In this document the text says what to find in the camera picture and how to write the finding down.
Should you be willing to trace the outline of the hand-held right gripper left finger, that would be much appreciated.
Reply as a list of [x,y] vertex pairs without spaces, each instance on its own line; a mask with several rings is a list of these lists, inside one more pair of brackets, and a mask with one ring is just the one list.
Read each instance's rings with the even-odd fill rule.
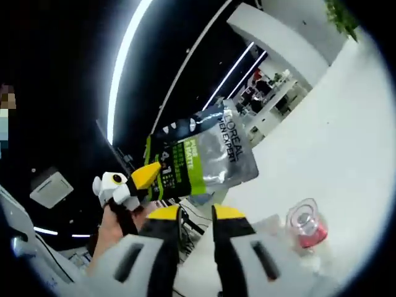
[[146,217],[137,235],[125,235],[105,251],[89,275],[94,296],[171,296],[176,276],[180,208],[163,207]]

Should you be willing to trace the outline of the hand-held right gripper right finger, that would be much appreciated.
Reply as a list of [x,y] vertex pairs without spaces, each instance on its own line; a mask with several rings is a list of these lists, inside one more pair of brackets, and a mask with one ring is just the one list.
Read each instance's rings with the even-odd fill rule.
[[307,296],[309,272],[277,238],[256,233],[238,209],[212,206],[214,259],[224,296]]

